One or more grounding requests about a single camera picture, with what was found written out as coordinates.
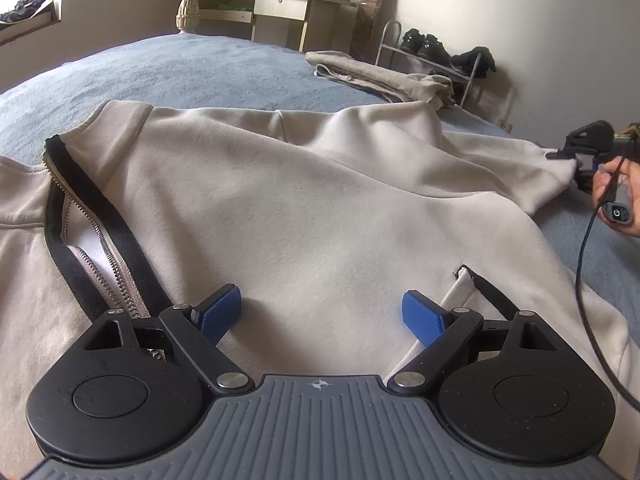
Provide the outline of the person right hand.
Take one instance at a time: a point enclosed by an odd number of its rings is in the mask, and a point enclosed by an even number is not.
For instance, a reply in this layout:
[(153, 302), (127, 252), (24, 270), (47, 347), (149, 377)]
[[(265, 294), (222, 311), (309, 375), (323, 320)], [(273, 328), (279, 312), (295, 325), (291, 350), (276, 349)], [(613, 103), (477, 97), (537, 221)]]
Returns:
[[(629, 211), (629, 222), (613, 221), (614, 216), (605, 213), (602, 197), (624, 205)], [(592, 203), (597, 208), (598, 218), (610, 229), (639, 237), (639, 164), (617, 156), (599, 166), (592, 179)]]

